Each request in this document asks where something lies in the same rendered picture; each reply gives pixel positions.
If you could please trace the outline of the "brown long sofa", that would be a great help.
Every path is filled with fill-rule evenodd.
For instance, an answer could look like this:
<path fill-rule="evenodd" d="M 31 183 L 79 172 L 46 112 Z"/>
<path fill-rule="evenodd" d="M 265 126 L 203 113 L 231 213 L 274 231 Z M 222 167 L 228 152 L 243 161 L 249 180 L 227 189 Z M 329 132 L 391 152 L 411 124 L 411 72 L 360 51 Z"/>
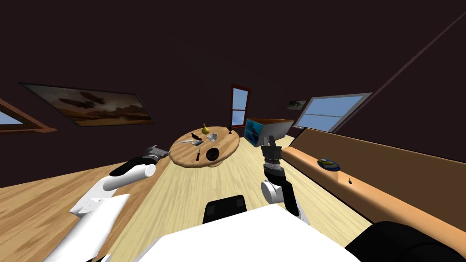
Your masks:
<path fill-rule="evenodd" d="M 281 155 L 369 221 L 408 225 L 466 257 L 466 163 L 314 129 Z M 324 170 L 317 159 L 341 170 Z"/>

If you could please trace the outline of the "red framed window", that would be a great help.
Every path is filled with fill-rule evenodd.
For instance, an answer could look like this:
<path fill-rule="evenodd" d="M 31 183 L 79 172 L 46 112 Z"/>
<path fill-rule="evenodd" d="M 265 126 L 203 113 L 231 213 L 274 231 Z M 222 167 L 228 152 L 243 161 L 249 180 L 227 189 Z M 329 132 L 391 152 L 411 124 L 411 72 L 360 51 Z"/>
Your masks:
<path fill-rule="evenodd" d="M 232 85 L 231 91 L 231 126 L 244 127 L 246 124 L 248 103 L 251 90 L 247 87 Z"/>

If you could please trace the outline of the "grey framed wide window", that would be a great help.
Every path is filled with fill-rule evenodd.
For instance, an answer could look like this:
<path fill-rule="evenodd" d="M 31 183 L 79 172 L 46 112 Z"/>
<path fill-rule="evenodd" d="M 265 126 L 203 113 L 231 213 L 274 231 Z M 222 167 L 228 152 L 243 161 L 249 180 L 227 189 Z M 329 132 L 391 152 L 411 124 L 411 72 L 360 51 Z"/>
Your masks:
<path fill-rule="evenodd" d="M 369 93 L 313 97 L 296 120 L 295 127 L 333 132 L 360 107 Z"/>

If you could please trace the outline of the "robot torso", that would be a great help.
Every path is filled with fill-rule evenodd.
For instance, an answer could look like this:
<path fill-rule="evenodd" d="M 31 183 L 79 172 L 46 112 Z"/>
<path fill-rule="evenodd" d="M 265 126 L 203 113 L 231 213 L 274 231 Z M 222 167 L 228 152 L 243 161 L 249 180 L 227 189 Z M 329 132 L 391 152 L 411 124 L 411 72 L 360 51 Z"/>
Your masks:
<path fill-rule="evenodd" d="M 361 262 L 277 204 L 156 239 L 133 262 Z"/>

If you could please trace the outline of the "round wooden table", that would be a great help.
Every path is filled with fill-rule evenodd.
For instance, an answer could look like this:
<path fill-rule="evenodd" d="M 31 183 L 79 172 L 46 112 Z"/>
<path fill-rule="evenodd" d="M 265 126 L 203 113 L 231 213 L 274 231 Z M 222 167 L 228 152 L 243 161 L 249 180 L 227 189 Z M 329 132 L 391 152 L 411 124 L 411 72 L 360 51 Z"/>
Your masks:
<path fill-rule="evenodd" d="M 239 147 L 240 137 L 235 132 L 228 133 L 226 127 L 209 126 L 210 133 L 218 134 L 215 142 L 211 142 L 207 135 L 201 132 L 201 128 L 189 131 L 185 135 L 180 136 L 171 146 L 169 157 L 172 162 L 178 166 L 185 168 L 202 168 L 202 167 L 215 167 L 220 165 L 222 161 L 230 157 Z M 199 146 L 192 145 L 191 143 L 178 143 L 182 140 L 192 139 L 191 133 L 202 138 L 203 143 Z M 209 161 L 206 158 L 206 152 L 210 148 L 219 149 L 219 157 L 215 161 Z M 196 161 L 198 149 L 201 148 L 199 161 Z"/>

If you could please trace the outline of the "brown framed window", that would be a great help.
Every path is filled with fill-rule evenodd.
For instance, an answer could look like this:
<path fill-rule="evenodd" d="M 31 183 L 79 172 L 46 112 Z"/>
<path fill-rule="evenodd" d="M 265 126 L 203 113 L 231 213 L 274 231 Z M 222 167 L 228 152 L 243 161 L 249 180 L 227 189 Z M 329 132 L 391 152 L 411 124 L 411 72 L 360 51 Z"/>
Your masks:
<path fill-rule="evenodd" d="M 54 132 L 56 128 L 48 127 L 35 118 L 0 99 L 0 135 L 10 133 Z"/>

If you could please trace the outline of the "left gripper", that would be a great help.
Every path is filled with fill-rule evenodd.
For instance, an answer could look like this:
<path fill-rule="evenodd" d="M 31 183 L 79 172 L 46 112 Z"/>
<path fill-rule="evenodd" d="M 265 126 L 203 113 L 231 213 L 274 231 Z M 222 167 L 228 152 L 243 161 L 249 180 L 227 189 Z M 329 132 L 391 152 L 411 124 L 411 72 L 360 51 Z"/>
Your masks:
<path fill-rule="evenodd" d="M 142 155 L 143 158 L 153 159 L 155 162 L 159 162 L 169 155 L 170 151 L 165 151 L 156 147 L 156 145 L 147 148 Z"/>

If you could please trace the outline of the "blue plate with food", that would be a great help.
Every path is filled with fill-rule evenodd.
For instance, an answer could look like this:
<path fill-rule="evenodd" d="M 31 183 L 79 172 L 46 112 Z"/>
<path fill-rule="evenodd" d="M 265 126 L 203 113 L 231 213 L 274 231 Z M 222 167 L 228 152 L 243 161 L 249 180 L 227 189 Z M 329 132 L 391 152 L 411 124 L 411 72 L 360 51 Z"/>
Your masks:
<path fill-rule="evenodd" d="M 328 159 L 317 159 L 317 164 L 319 167 L 327 171 L 337 172 L 341 170 L 339 165 L 337 165 L 334 161 L 330 161 Z"/>

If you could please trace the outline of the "brown landscape wall picture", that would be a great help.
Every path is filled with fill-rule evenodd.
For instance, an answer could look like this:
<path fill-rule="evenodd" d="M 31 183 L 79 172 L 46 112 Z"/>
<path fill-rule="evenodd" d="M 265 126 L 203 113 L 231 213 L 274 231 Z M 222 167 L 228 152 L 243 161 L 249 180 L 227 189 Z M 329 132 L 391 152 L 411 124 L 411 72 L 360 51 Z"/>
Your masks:
<path fill-rule="evenodd" d="M 79 126 L 153 124 L 135 94 L 21 84 Z"/>

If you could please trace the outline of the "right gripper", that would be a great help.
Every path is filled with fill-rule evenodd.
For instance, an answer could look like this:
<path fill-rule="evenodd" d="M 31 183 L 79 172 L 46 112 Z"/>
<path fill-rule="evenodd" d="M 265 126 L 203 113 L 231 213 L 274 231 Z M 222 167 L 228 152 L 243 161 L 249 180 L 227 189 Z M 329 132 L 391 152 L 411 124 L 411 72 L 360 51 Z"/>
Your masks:
<path fill-rule="evenodd" d="M 276 145 L 273 135 L 269 136 L 269 145 L 268 138 L 266 136 L 263 137 L 261 150 L 265 161 L 279 161 L 282 158 L 281 147 Z"/>

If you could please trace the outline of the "blue and grey cabinet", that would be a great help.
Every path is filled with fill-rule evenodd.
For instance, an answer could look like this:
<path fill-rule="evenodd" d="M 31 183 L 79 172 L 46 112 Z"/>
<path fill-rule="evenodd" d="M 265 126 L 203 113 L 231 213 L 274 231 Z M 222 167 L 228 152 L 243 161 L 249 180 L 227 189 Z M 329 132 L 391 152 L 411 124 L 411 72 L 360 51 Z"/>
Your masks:
<path fill-rule="evenodd" d="M 275 140 L 284 138 L 293 120 L 248 118 L 244 137 L 254 147 L 263 145 L 263 138 L 273 136 Z"/>

